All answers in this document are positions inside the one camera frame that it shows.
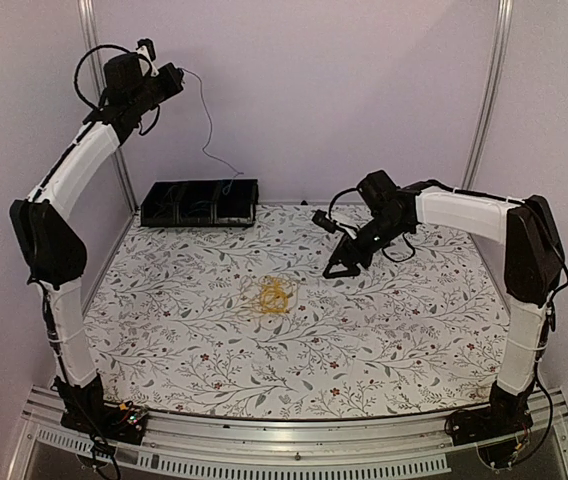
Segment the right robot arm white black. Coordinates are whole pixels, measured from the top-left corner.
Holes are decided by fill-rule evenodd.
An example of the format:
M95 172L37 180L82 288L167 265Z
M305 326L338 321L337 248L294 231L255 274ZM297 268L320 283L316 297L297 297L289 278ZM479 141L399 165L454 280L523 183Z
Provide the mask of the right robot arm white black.
M435 179L396 185L378 170L353 188L370 221L357 227L318 210L312 221L342 237L323 272L326 279L356 277L373 256L420 225L443 226L498 243L504 249L503 278L510 325L502 365L491 391L495 402L481 415L481 427L501 436L516 424L516 401L529 395L549 332L556 327L555 297L568 287L568 266L547 199L501 197L447 186Z

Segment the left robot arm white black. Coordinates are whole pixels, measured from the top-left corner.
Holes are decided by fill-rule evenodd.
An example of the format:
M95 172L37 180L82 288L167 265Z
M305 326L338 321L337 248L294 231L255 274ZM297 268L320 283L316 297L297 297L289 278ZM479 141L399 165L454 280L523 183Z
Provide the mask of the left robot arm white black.
M90 112L77 136L28 196L9 209L28 281L41 291L58 392L68 413L92 434L105 433L113 415L104 404L84 331L81 283L87 248L68 220L101 165L140 131L143 116L182 92L184 75L172 63L155 65L150 39L139 40L134 50L114 49L117 56L103 67L105 89L97 102L87 104Z

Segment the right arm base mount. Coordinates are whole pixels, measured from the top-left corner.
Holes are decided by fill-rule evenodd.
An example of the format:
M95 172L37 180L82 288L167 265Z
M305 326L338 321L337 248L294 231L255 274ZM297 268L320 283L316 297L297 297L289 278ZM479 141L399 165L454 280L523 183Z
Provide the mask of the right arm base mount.
M444 431L455 446L475 444L480 461L492 470L511 468L528 445L533 420L528 406L511 414L502 405L458 409L445 420Z

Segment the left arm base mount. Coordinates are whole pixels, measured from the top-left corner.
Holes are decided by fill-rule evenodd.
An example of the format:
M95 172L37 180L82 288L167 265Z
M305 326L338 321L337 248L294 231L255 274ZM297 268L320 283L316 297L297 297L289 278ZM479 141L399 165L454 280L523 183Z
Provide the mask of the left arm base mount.
M109 404L102 399L77 397L65 401L61 425L98 439L141 445L148 414L147 407L131 401Z

